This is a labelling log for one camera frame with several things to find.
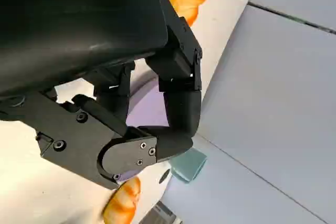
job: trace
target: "screw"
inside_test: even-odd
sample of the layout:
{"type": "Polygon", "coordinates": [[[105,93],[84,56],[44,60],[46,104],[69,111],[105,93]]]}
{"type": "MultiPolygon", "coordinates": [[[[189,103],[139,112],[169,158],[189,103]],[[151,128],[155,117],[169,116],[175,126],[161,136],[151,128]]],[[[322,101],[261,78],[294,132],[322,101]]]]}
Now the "screw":
{"type": "Polygon", "coordinates": [[[79,122],[79,123],[85,123],[85,122],[88,120],[88,115],[87,115],[87,113],[80,112],[80,113],[77,115],[76,120],[77,120],[77,122],[79,122]]]}
{"type": "Polygon", "coordinates": [[[154,154],[155,154],[155,148],[150,148],[149,151],[148,151],[148,154],[150,156],[154,156],[154,154]]]}
{"type": "Polygon", "coordinates": [[[63,141],[63,140],[59,140],[59,141],[56,141],[54,143],[54,150],[56,152],[61,152],[65,149],[65,147],[67,146],[66,142],[63,141]]]}
{"type": "Polygon", "coordinates": [[[115,174],[114,176],[113,176],[113,179],[114,180],[118,180],[120,178],[120,174],[115,174]]]}

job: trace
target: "bolt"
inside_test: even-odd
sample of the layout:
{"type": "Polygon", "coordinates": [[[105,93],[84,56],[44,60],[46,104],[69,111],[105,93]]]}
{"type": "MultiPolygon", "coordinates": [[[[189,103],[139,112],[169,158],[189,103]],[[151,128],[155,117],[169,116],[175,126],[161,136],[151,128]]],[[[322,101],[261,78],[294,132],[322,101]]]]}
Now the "bolt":
{"type": "Polygon", "coordinates": [[[77,115],[76,120],[77,120],[77,122],[79,122],[79,123],[85,123],[85,122],[88,120],[88,115],[87,115],[87,113],[80,112],[80,113],[77,115]]]}
{"type": "Polygon", "coordinates": [[[150,156],[154,156],[155,155],[155,148],[150,148],[149,151],[148,151],[148,154],[150,156]]]}
{"type": "Polygon", "coordinates": [[[142,159],[139,159],[136,164],[140,166],[142,165],[142,163],[143,163],[142,159]]]}
{"type": "Polygon", "coordinates": [[[66,145],[67,145],[66,142],[63,140],[56,141],[54,143],[54,150],[56,152],[61,152],[65,149],[66,145]]]}
{"type": "Polygon", "coordinates": [[[120,178],[120,174],[115,174],[114,176],[113,176],[113,179],[114,180],[118,180],[120,178]]]}

